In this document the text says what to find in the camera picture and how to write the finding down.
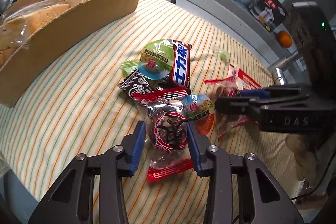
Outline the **small red snack pack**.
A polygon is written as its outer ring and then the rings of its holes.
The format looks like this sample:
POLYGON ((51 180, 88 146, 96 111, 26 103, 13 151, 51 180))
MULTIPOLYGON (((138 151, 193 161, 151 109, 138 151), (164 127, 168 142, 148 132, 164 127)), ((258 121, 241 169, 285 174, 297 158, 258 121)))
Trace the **small red snack pack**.
POLYGON ((235 76, 225 79, 205 80, 210 89, 210 98, 214 103, 215 120, 217 125, 218 141, 233 128, 243 126, 247 116, 241 110, 235 110, 232 103, 239 98, 240 92, 235 76))

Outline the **orange quail egg pack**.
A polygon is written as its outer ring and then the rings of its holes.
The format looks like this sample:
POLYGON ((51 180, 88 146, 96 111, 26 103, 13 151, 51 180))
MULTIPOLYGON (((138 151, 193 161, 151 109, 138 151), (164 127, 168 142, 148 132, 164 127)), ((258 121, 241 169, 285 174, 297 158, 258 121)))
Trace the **orange quail egg pack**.
POLYGON ((182 100, 185 117, 201 135, 208 135, 215 123, 214 103, 203 94, 191 94, 182 100))

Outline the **small green candy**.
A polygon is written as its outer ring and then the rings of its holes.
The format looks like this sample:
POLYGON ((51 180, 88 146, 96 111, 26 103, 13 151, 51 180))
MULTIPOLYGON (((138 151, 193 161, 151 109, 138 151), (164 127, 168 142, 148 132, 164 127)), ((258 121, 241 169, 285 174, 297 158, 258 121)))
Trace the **small green candy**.
POLYGON ((222 61, 228 62, 230 60, 230 54, 221 47, 213 46, 212 50, 222 61))

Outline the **Snickers bar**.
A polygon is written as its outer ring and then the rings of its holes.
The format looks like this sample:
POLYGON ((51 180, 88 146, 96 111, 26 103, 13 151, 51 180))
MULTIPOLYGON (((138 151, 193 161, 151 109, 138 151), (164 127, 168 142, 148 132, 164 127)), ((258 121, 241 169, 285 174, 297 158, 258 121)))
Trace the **Snickers bar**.
POLYGON ((192 45, 173 40, 174 61, 169 79, 175 86, 186 88, 190 94, 190 52, 192 45))

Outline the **red date snack pack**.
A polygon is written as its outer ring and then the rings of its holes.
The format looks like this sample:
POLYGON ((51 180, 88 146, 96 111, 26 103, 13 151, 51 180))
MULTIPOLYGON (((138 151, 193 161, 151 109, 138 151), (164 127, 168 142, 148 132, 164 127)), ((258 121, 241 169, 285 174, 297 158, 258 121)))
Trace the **red date snack pack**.
POLYGON ((193 167, 187 147, 187 117, 183 100, 184 87, 134 93, 132 98, 146 123, 151 142, 148 182, 156 182, 185 172, 193 167))

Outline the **green quail egg pack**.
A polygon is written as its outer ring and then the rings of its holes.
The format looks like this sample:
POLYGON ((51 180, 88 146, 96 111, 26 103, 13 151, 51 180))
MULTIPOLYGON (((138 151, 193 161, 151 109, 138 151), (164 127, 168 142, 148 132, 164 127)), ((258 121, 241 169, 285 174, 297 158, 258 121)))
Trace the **green quail egg pack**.
POLYGON ((161 80, 173 68, 174 49, 170 39, 148 43, 141 51, 138 70, 150 80, 161 80))

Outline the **black patterned candy wrapper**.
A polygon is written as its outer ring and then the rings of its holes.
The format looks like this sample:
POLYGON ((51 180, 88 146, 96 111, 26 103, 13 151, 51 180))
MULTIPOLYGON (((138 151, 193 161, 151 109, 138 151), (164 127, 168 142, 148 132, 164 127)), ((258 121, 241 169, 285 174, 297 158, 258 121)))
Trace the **black patterned candy wrapper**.
POLYGON ((118 84, 118 87, 130 98, 133 98, 134 94, 155 92, 138 69, 132 71, 130 75, 118 84))

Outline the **green candy wrapper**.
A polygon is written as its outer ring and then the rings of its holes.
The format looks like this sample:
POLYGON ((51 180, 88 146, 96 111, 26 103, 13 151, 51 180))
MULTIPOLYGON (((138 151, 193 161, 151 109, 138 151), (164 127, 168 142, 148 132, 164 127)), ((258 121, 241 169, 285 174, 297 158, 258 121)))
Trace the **green candy wrapper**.
POLYGON ((128 61, 122 62, 121 70, 122 70, 123 76, 127 77, 128 75, 130 75, 133 71, 138 69, 138 65, 139 65, 139 60, 128 60, 128 61))

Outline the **bread loaf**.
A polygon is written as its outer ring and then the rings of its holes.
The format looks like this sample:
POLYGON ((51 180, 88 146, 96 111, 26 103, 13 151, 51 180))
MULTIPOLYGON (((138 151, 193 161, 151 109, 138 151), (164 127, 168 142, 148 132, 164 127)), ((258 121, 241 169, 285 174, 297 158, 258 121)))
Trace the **bread loaf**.
POLYGON ((64 0, 45 0, 1 16, 1 65, 18 49, 28 50, 30 38, 38 30, 70 9, 64 0))

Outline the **red white jerky bag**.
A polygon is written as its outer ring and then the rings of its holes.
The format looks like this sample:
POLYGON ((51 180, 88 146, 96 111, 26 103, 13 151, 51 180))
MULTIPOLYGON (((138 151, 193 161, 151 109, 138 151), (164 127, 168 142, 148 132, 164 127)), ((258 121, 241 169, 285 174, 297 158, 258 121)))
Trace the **red white jerky bag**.
POLYGON ((261 89, 261 86, 253 78, 233 65, 230 65, 228 68, 227 78, 232 78, 234 82, 236 82, 239 90, 261 89))

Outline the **chrome kitchen faucet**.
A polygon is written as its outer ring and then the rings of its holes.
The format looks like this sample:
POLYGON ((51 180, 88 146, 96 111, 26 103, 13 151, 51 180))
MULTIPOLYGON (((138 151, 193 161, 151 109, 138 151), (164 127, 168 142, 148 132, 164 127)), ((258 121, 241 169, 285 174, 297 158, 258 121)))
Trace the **chrome kitchen faucet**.
POLYGON ((287 85, 304 83, 302 71, 296 65, 301 58, 298 50, 270 65, 267 70, 271 74, 274 85, 287 85))

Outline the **orange fruit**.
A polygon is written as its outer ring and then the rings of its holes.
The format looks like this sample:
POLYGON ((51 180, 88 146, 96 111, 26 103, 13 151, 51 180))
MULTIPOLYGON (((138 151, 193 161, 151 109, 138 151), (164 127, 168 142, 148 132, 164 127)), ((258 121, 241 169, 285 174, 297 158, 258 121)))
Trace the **orange fruit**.
POLYGON ((277 41, 279 42, 279 44, 284 47, 284 48, 290 48, 292 45, 292 38, 290 36, 290 34, 288 34, 288 32, 286 31, 279 31, 277 33, 277 41))

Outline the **black teapot box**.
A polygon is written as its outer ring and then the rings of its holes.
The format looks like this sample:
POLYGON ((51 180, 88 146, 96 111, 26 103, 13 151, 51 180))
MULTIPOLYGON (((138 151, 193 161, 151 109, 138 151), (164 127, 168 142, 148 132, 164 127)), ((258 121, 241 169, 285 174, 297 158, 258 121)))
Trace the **black teapot box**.
POLYGON ((248 10, 268 32, 273 32, 289 15, 278 0, 252 0, 248 10))

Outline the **striped yellow cloth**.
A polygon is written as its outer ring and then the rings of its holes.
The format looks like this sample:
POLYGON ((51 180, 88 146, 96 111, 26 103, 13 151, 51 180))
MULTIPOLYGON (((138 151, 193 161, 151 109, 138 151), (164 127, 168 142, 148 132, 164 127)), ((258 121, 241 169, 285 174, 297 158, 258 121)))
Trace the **striped yellow cloth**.
MULTIPOLYGON (((191 90, 209 94, 205 80, 224 78, 227 66, 213 47, 230 53, 230 63, 261 86, 277 56, 257 40, 260 55, 241 36, 189 2, 180 7, 166 0, 139 0, 135 12, 94 32, 52 63, 27 89, 15 107, 1 106, 1 154, 10 170, 1 178, 1 193, 26 223, 39 199, 78 153, 97 155, 120 143, 141 119, 136 106, 118 88, 124 60, 138 58, 143 46, 172 38, 192 44, 191 90)), ((285 135, 236 128, 220 143, 229 153, 254 152, 290 197, 296 196, 293 154, 285 135)), ((188 170, 156 183, 146 178, 145 148, 139 170, 123 181, 129 223, 202 223, 208 178, 188 170)))

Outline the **brown cardboard box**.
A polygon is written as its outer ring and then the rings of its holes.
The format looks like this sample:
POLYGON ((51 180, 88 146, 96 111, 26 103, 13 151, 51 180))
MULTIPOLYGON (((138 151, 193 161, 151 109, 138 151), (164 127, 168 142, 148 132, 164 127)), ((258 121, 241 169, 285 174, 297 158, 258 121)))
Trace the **brown cardboard box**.
POLYGON ((1 66, 1 104, 13 107, 30 84, 65 51, 92 32, 132 13, 138 0, 18 0, 7 12, 41 1, 68 9, 30 34, 1 66))

